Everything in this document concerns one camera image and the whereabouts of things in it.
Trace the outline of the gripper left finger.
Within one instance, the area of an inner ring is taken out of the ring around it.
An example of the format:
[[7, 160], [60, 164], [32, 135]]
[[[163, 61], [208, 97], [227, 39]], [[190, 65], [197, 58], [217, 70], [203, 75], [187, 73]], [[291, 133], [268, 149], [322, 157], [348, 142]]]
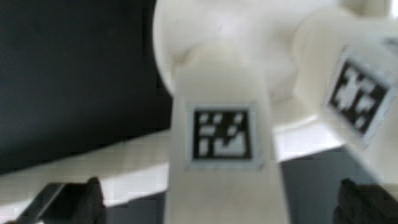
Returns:
[[100, 179], [52, 182], [16, 218], [16, 224], [107, 224]]

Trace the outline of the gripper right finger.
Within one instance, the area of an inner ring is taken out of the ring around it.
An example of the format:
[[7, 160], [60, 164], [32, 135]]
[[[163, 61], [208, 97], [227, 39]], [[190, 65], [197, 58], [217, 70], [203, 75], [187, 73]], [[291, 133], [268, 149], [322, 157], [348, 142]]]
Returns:
[[334, 224], [398, 224], [398, 200], [378, 185], [341, 180]]

